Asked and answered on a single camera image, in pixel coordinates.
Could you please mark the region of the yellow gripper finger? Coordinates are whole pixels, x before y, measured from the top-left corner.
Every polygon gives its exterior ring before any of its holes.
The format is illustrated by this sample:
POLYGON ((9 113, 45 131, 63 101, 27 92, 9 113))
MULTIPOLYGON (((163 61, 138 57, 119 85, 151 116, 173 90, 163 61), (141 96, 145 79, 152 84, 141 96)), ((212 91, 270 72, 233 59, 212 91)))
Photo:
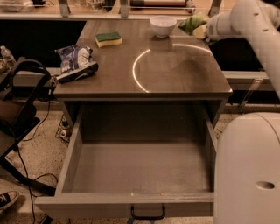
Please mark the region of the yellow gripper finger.
POLYGON ((207 37, 207 26, 203 24, 197 27, 193 30, 192 34, 197 39, 205 39, 207 37))

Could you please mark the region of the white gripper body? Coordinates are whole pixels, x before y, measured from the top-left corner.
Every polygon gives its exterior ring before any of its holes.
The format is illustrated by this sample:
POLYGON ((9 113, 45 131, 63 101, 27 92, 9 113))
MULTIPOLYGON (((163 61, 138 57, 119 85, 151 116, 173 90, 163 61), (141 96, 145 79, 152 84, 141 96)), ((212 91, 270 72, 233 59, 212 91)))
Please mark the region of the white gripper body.
POLYGON ((224 22, 222 19, 223 14, 218 14, 208 20, 206 25, 206 34, 211 40, 223 39, 224 22))

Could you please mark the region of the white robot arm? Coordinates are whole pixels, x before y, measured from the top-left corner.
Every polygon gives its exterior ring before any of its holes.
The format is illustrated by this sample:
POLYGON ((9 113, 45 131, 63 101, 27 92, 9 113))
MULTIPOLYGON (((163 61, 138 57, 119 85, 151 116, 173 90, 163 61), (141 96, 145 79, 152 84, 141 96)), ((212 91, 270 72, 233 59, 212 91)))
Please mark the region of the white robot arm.
MULTIPOLYGON (((246 39, 275 91, 280 91, 279 9, 238 0, 207 21, 211 40, 246 39)), ((213 224, 280 224, 280 115, 256 112, 234 119, 216 148, 213 224)))

